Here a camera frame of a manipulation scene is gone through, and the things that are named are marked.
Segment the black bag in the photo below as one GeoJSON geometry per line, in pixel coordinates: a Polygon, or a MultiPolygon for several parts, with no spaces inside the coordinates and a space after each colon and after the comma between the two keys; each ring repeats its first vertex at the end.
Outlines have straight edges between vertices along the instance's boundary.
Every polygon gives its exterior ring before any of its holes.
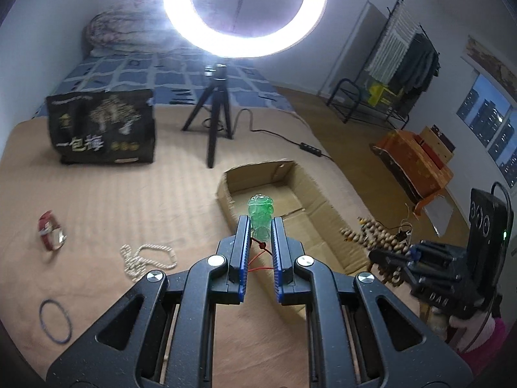
{"type": "Polygon", "coordinates": [[[61,163],[152,163],[153,91],[47,97],[48,132],[61,163]]]}

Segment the red watch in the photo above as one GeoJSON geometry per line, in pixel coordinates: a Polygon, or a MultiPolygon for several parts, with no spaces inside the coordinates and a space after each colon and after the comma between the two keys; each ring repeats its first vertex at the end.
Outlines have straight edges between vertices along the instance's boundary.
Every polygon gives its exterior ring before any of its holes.
{"type": "Polygon", "coordinates": [[[65,243],[65,232],[52,214],[52,210],[44,213],[39,218],[38,231],[43,245],[45,245],[48,251],[56,251],[65,243]]]}

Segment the ceiling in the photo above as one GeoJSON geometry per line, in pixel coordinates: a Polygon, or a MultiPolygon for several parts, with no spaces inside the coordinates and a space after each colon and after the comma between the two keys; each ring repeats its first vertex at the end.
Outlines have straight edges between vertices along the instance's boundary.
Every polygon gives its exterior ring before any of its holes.
{"type": "Polygon", "coordinates": [[[517,23],[502,0],[438,1],[474,36],[482,37],[517,66],[517,23]]]}

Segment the building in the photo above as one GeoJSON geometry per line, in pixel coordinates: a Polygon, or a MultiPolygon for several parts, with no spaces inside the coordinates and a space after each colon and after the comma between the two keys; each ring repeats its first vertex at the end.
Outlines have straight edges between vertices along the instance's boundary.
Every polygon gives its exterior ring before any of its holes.
{"type": "Polygon", "coordinates": [[[471,89],[469,94],[467,95],[467,97],[465,98],[465,100],[463,101],[461,106],[459,107],[458,112],[456,112],[457,115],[463,121],[465,121],[469,112],[472,111],[472,108],[474,107],[474,105],[476,104],[478,99],[479,99],[479,93],[476,90],[471,89]]]}
{"type": "Polygon", "coordinates": [[[501,164],[499,169],[508,185],[512,187],[517,182],[517,149],[512,153],[508,162],[501,164]]]}
{"type": "Polygon", "coordinates": [[[479,138],[479,141],[483,143],[483,146],[487,147],[501,123],[502,116],[495,108],[495,103],[485,99],[470,123],[470,129],[479,138]]]}
{"type": "Polygon", "coordinates": [[[494,159],[495,162],[497,162],[497,159],[501,155],[502,151],[508,146],[508,142],[513,137],[515,133],[515,128],[512,127],[510,123],[507,123],[503,129],[501,130],[501,133],[497,136],[494,143],[490,147],[488,153],[490,156],[492,156],[492,159],[494,159]]]}

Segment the hanging clothes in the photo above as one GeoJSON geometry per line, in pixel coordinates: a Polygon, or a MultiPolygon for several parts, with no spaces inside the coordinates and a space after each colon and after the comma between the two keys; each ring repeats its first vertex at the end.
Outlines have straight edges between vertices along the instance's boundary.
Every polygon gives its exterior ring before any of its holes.
{"type": "Polygon", "coordinates": [[[418,28],[404,3],[400,2],[388,21],[375,56],[366,68],[370,76],[388,84],[404,59],[418,28]]]}
{"type": "Polygon", "coordinates": [[[423,33],[417,33],[391,79],[389,88],[394,93],[401,89],[408,93],[413,88],[426,91],[437,66],[438,54],[433,44],[423,33]]]}
{"type": "Polygon", "coordinates": [[[439,69],[439,54],[433,44],[426,35],[417,33],[389,83],[392,92],[404,92],[394,105],[400,116],[409,114],[422,92],[429,88],[433,77],[438,76],[439,69]]]}

